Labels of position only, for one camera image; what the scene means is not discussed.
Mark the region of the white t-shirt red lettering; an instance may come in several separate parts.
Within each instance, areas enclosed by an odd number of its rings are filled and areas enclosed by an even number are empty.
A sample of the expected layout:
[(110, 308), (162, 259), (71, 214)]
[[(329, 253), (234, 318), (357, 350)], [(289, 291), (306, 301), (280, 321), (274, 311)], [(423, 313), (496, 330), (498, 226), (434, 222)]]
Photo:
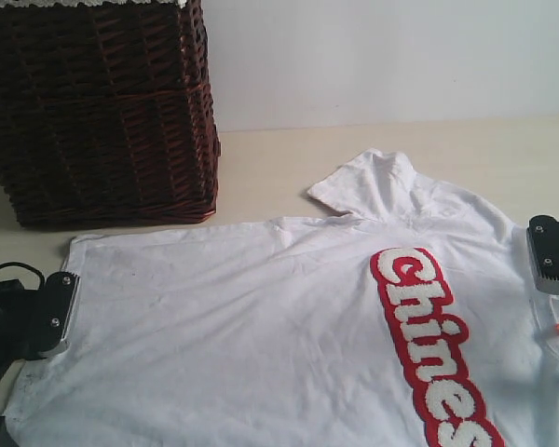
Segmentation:
[(69, 348), (23, 367), (22, 446), (559, 446), (559, 297), (484, 198), (368, 150), (334, 216), (82, 236)]

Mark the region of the dark brown wicker basket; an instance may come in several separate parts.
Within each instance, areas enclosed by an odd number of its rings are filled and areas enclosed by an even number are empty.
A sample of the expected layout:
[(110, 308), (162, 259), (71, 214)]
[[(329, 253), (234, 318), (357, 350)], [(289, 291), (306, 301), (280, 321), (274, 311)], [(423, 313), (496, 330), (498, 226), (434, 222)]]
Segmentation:
[(0, 9), (0, 184), (20, 225), (203, 222), (220, 153), (199, 1)]

